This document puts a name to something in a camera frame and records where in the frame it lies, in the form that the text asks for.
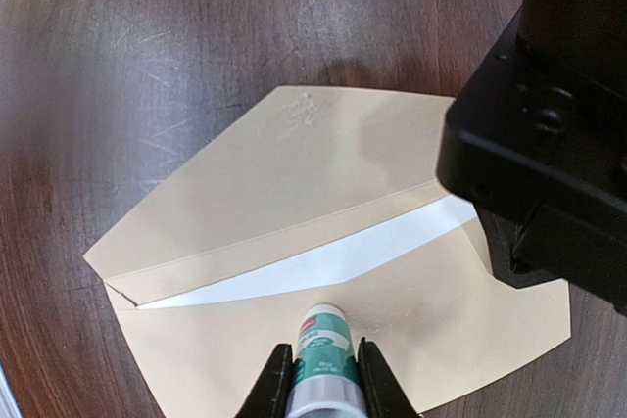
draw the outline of envelope flap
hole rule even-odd
[[[129,274],[428,186],[450,103],[400,92],[280,87],[156,188],[85,258],[115,285]],[[410,207],[389,216],[419,204],[412,198]],[[242,270],[231,263],[216,275],[208,266],[196,283]]]

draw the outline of wood grain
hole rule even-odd
[[[0,0],[0,359],[24,416],[161,416],[81,255],[185,160],[279,84],[456,94],[519,3]],[[625,344],[575,291],[570,342],[427,416],[627,416]]]

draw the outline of open envelope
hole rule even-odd
[[[424,411],[570,335],[568,287],[488,270],[472,205],[435,180],[451,99],[281,87],[85,256],[168,418],[233,416],[321,302]]]

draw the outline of beige envelope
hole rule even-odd
[[[434,177],[451,99],[281,87],[85,256],[168,418],[232,416],[311,306],[378,343],[416,410],[570,335],[563,281],[497,282]]]

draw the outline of brown wooden surface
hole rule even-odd
[[[186,159],[279,84],[456,94],[519,2],[0,0],[0,359],[24,416],[161,416],[81,255]],[[570,342],[427,416],[627,416],[625,345],[575,292]]]

